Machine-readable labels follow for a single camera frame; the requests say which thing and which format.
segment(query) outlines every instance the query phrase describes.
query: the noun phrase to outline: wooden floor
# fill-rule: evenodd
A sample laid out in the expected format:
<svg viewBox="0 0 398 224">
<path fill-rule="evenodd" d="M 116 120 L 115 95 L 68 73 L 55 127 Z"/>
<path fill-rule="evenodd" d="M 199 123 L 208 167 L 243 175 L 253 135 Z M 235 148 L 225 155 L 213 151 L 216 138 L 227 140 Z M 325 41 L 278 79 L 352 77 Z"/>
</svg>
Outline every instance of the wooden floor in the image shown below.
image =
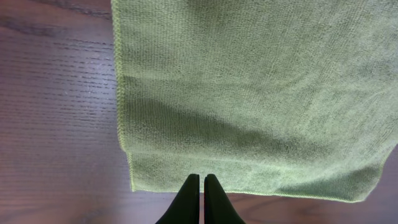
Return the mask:
<svg viewBox="0 0 398 224">
<path fill-rule="evenodd" d="M 0 0 L 0 224 L 154 223 L 116 134 L 109 0 Z M 229 195 L 246 223 L 398 223 L 398 153 L 363 203 Z"/>
</svg>

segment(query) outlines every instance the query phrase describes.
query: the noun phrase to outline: wood grain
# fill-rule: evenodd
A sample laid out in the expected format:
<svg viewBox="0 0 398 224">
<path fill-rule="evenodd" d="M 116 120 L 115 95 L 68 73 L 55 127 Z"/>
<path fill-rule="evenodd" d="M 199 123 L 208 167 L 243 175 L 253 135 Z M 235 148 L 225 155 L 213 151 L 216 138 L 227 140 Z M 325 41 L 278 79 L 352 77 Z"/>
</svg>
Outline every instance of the wood grain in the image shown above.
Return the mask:
<svg viewBox="0 0 398 224">
<path fill-rule="evenodd" d="M 0 223 L 154 223 L 116 134 L 109 0 L 0 0 Z M 398 153 L 363 203 L 231 194 L 259 223 L 397 223 Z"/>
</svg>

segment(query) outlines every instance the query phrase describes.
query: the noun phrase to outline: microfiber cloth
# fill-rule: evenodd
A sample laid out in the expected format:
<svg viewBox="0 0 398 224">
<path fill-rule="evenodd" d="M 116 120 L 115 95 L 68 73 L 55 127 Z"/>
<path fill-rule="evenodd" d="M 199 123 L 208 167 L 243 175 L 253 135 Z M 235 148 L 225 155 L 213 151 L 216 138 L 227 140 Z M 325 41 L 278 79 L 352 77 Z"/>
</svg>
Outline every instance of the microfiber cloth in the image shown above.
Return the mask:
<svg viewBox="0 0 398 224">
<path fill-rule="evenodd" d="M 133 190 L 364 200 L 398 140 L 398 1 L 113 0 Z"/>
</svg>

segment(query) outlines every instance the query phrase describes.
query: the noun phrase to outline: fabric texture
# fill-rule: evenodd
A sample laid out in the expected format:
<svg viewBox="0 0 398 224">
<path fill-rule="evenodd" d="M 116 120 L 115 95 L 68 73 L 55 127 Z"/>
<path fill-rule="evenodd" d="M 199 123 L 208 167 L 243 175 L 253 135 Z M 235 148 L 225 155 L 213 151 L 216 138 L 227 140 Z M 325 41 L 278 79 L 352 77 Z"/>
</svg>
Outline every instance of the fabric texture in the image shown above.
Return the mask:
<svg viewBox="0 0 398 224">
<path fill-rule="evenodd" d="M 113 22 L 133 190 L 375 188 L 398 140 L 398 1 L 113 0 Z"/>
</svg>

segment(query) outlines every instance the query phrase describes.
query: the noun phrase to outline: dark wood surface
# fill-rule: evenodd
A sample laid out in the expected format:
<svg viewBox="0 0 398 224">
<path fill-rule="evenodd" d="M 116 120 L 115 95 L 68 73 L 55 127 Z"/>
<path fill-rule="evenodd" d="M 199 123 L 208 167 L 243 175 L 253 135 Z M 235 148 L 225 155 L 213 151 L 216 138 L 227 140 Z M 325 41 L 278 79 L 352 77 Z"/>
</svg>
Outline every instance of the dark wood surface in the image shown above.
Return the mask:
<svg viewBox="0 0 398 224">
<path fill-rule="evenodd" d="M 0 224 L 154 223 L 116 134 L 109 0 L 0 0 Z M 229 195 L 258 223 L 398 223 L 398 153 L 362 203 Z"/>
</svg>

